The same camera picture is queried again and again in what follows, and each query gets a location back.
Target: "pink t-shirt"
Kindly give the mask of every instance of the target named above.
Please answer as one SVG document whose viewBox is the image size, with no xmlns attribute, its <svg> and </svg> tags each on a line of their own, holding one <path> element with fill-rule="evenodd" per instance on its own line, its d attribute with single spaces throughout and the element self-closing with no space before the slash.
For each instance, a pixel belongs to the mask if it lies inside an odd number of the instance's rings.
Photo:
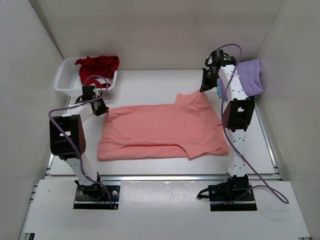
<svg viewBox="0 0 320 240">
<path fill-rule="evenodd" d="M 222 123 L 205 93 L 178 94 L 173 104 L 112 108 L 98 144 L 100 161 L 145 158 L 193 159 L 227 154 Z"/>
</svg>

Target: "garment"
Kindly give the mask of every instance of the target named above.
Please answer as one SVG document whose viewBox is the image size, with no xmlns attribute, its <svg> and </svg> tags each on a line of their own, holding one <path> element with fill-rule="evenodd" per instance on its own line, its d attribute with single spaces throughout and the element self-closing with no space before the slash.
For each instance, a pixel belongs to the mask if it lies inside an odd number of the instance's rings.
<svg viewBox="0 0 320 240">
<path fill-rule="evenodd" d="M 240 62 L 237 67 L 240 83 L 248 97 L 257 96 L 264 92 L 260 82 L 260 71 L 260 59 Z M 222 98 L 225 86 L 221 78 L 219 78 L 217 82 L 218 95 Z"/>
<path fill-rule="evenodd" d="M 222 123 L 205 93 L 178 94 L 173 104 L 109 109 L 98 144 L 100 161 L 145 158 L 193 159 L 227 154 Z"/>
<path fill-rule="evenodd" d="M 107 79 L 113 79 L 114 73 L 119 67 L 120 60 L 118 56 L 87 56 L 86 59 L 78 59 L 74 64 L 81 64 L 79 75 L 83 85 L 87 78 L 92 75 L 99 75 Z M 106 87 L 106 83 L 100 83 L 95 78 L 89 79 L 86 84 L 95 84 L 98 88 Z"/>
</svg>

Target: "white table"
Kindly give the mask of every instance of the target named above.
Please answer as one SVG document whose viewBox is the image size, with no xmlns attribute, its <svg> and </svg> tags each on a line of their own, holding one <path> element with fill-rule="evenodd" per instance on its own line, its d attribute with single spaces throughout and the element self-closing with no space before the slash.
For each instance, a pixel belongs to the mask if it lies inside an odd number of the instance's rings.
<svg viewBox="0 0 320 240">
<path fill-rule="evenodd" d="M 290 182 L 271 181 L 290 201 L 256 188 L 257 211 L 210 212 L 206 181 L 122 181 L 118 210 L 73 209 L 75 183 L 41 180 L 24 233 L 34 240 L 298 240 L 310 237 Z"/>
<path fill-rule="evenodd" d="M 125 70 L 119 71 L 115 87 L 105 98 L 109 108 L 129 105 L 157 105 L 174 103 L 178 93 L 191 94 L 200 88 L 201 70 Z M 221 99 L 217 91 L 205 92 L 218 116 Z M 201 156 L 193 160 L 182 158 L 98 161 L 97 148 L 101 139 L 102 116 L 91 116 L 83 123 L 86 155 L 92 166 L 108 176 L 130 175 L 225 175 L 229 157 Z M 274 174 L 274 166 L 256 111 L 253 113 L 245 141 L 246 157 L 260 174 Z M 50 175 L 72 176 L 71 168 L 58 157 L 53 158 Z"/>
<path fill-rule="evenodd" d="M 201 78 L 201 70 L 120 71 L 116 86 L 105 102 L 110 108 L 169 104 L 178 93 L 198 90 Z M 206 94 L 219 114 L 221 100 L 216 91 Z M 55 157 L 49 175 L 36 188 L 25 221 L 23 232 L 35 234 L 34 240 L 298 240 L 310 237 L 290 182 L 268 180 L 289 199 L 289 205 L 262 188 L 253 191 L 257 211 L 210 212 L 208 199 L 197 200 L 200 190 L 225 178 L 228 156 L 97 161 L 103 118 L 92 116 L 83 124 L 86 154 L 99 173 L 105 175 L 105 180 L 114 176 L 117 184 L 121 184 L 119 209 L 73 209 L 76 177 L 64 161 Z M 275 173 L 256 111 L 245 149 L 247 159 L 259 173 L 268 176 Z M 195 175 L 216 175 L 219 181 L 192 179 Z M 166 176 L 183 181 L 168 181 Z M 251 184 L 261 182 L 253 180 Z"/>
</svg>

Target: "red cloth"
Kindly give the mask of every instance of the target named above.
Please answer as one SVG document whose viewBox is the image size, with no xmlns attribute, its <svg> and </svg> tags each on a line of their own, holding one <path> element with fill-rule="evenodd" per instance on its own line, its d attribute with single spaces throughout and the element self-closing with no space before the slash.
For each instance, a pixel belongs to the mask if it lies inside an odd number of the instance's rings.
<svg viewBox="0 0 320 240">
<path fill-rule="evenodd" d="M 79 75 L 82 85 L 88 77 L 92 75 L 100 75 L 107 79 L 113 79 L 114 73 L 118 69 L 120 61 L 118 56 L 98 56 L 86 59 L 78 59 L 75 65 L 81 64 Z M 105 88 L 106 83 L 100 83 L 94 77 L 89 79 L 87 85 L 95 84 L 98 88 Z"/>
</svg>

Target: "wire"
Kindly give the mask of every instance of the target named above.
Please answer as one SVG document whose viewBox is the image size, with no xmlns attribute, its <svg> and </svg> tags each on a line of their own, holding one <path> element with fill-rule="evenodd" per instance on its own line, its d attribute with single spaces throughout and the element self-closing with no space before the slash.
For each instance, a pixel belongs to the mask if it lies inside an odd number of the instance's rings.
<svg viewBox="0 0 320 240">
<path fill-rule="evenodd" d="M 59 124 L 54 120 L 54 118 L 52 117 L 52 113 L 54 112 L 58 112 L 58 111 L 64 111 L 64 110 L 69 110 L 69 109 L 75 109 L 75 108 L 78 108 L 80 106 L 83 106 L 83 105 L 86 105 L 86 104 L 90 104 L 90 103 L 93 103 L 99 99 L 102 99 L 104 97 L 104 95 L 107 93 L 107 90 L 108 90 L 108 80 L 105 79 L 103 76 L 99 76 L 99 75 L 92 75 L 92 76 L 89 76 L 83 83 L 83 85 L 86 85 L 86 83 L 88 82 L 89 79 L 91 78 L 102 78 L 103 80 L 105 80 L 106 82 L 106 88 L 103 92 L 103 94 L 101 94 L 100 96 L 94 98 L 94 99 L 91 99 L 91 100 L 88 100 L 88 101 L 85 101 L 85 102 L 81 102 L 79 103 L 78 105 L 74 105 L 74 106 L 69 106 L 69 107 L 63 107 L 63 108 L 56 108 L 56 109 L 52 109 L 51 111 L 49 111 L 48 113 L 48 116 L 49 116 L 49 119 L 50 121 L 54 124 L 54 126 L 60 131 L 60 133 L 63 134 L 63 136 L 65 137 L 65 139 L 70 143 L 70 145 L 72 146 L 72 148 L 74 149 L 75 151 L 75 154 L 77 156 L 77 158 L 79 159 L 80 161 L 80 170 L 81 170 L 81 173 L 84 175 L 84 177 L 86 179 L 88 179 L 89 181 L 91 181 L 92 183 L 94 184 L 98 184 L 100 185 L 101 187 L 103 187 L 105 193 L 108 195 L 108 198 L 109 198 L 109 204 L 110 204 L 110 208 L 112 208 L 112 200 L 111 200 L 111 196 L 110 196 L 110 193 L 107 189 L 107 187 L 102 183 L 102 182 L 98 182 L 96 180 L 93 180 L 92 178 L 90 178 L 89 176 L 87 176 L 85 170 L 84 170 L 84 162 L 82 160 L 82 157 L 81 157 L 81 153 L 79 152 L 78 148 L 76 147 L 76 145 L 74 144 L 74 142 L 71 140 L 71 138 L 65 133 L 65 131 L 59 126 Z"/>
<path fill-rule="evenodd" d="M 101 200 L 101 199 L 106 195 L 105 193 L 106 193 L 106 190 L 103 189 L 103 193 L 102 193 L 102 196 L 101 196 L 100 198 L 95 199 L 95 198 L 91 197 L 91 199 L 94 200 L 94 201 L 99 201 L 99 200 Z"/>
<path fill-rule="evenodd" d="M 196 199 L 208 199 L 209 198 L 209 195 L 203 195 L 203 193 L 206 193 L 209 191 L 209 188 L 205 188 L 203 190 L 201 190 L 198 195 L 196 196 Z"/>
<path fill-rule="evenodd" d="M 112 199 L 113 199 L 113 207 L 114 207 L 115 210 L 117 210 L 116 200 L 115 200 L 113 195 L 112 195 Z"/>
<path fill-rule="evenodd" d="M 233 144 L 233 142 L 230 140 L 228 134 L 227 134 L 227 131 L 226 131 L 226 123 L 224 121 L 224 102 L 225 102 L 225 99 L 226 99 L 226 96 L 227 96 L 227 90 L 232 82 L 232 79 L 234 78 L 234 75 L 235 75 L 235 72 L 237 70 L 237 67 L 239 65 L 239 62 L 241 60 L 241 57 L 242 57 L 242 48 L 238 45 L 238 44 L 235 44 L 235 43 L 230 43 L 230 44 L 226 44 L 226 45 L 223 45 L 221 47 L 218 47 L 216 50 L 219 50 L 219 49 L 222 49 L 224 47 L 227 47 L 227 46 L 236 46 L 239 48 L 239 51 L 240 51 L 240 55 L 239 55 L 239 58 L 238 58 L 238 61 L 236 62 L 236 65 L 233 69 L 233 72 L 232 72 L 232 75 L 227 83 L 227 85 L 225 86 L 225 89 L 224 89 L 224 92 L 222 94 L 222 102 L 221 102 L 221 109 L 220 109 L 220 114 L 221 114 L 221 122 L 222 122 L 222 129 L 223 129 L 223 132 L 224 132 L 224 135 L 227 139 L 227 141 L 229 142 L 230 146 L 234 149 L 234 151 L 239 154 L 239 156 L 243 159 L 243 161 L 249 166 L 249 168 L 252 169 L 252 171 L 254 172 L 254 174 L 256 174 L 259 179 L 263 182 L 264 185 L 255 185 L 255 186 L 252 186 L 250 187 L 244 194 L 242 194 L 240 197 L 238 197 L 237 199 L 235 200 L 232 200 L 232 201 L 225 201 L 225 202 L 217 202 L 217 203 L 212 203 L 212 205 L 224 205 L 224 204 L 233 204 L 234 202 L 238 201 L 239 199 L 243 198 L 246 194 L 248 194 L 252 189 L 255 189 L 255 188 L 267 188 L 269 189 L 281 202 L 283 202 L 284 204 L 289 204 L 289 200 L 286 198 L 286 196 L 284 196 L 281 192 L 279 192 L 278 190 L 274 189 L 273 187 L 271 187 L 267 182 L 266 180 L 263 179 L 263 177 L 255 170 L 255 168 L 248 162 L 248 160 L 245 158 L 245 156 L 243 156 L 239 150 L 236 148 L 236 146 Z"/>
<path fill-rule="evenodd" d="M 102 94 L 103 94 L 103 91 L 102 91 L 102 88 L 100 87 L 100 95 L 99 95 L 99 97 L 102 96 Z"/>
</svg>

